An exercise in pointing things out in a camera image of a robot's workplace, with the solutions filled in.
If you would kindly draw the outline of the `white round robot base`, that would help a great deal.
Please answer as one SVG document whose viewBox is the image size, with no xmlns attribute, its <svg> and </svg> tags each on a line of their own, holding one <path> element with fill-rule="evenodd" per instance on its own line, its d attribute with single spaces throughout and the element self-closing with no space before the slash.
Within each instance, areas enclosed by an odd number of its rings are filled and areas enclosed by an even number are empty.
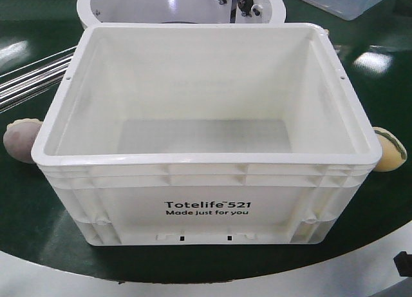
<svg viewBox="0 0 412 297">
<path fill-rule="evenodd" d="M 282 0 L 77 0 L 83 27 L 97 23 L 283 23 Z"/>
</svg>

